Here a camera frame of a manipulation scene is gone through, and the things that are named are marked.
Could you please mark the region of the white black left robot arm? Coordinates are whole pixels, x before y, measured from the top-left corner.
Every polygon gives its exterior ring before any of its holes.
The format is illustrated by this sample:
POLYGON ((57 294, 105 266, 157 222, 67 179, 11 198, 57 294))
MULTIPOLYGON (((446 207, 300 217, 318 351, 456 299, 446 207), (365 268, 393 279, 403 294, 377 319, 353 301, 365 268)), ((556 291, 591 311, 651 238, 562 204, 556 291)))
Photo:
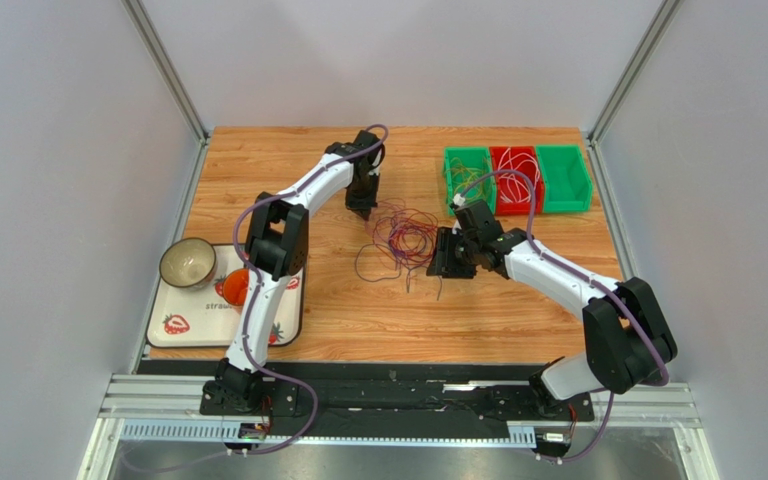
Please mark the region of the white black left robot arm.
POLYGON ((289 282, 306 266, 310 220, 334 195, 368 220, 377 206, 385 134, 377 125, 348 143, 328 146, 320 161, 292 186, 261 193, 238 218, 249 224, 233 246, 249 273, 239 328, 215 376, 203 386, 204 415, 254 415, 264 404, 269 339, 289 282))

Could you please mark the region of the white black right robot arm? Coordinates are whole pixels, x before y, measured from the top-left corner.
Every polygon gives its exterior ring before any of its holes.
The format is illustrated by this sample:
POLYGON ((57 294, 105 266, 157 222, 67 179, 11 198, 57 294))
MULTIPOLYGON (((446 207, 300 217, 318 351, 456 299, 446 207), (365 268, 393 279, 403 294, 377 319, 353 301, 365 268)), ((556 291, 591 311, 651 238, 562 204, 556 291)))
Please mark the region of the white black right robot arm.
POLYGON ((583 352, 552 361, 530 377, 540 404, 668 383, 667 365, 678 348, 649 283, 596 274, 551 251, 528 230, 504 230, 483 200, 456 208, 455 215, 454 225, 436 231, 428 275, 472 279, 484 269, 539 291, 582 323, 583 352))

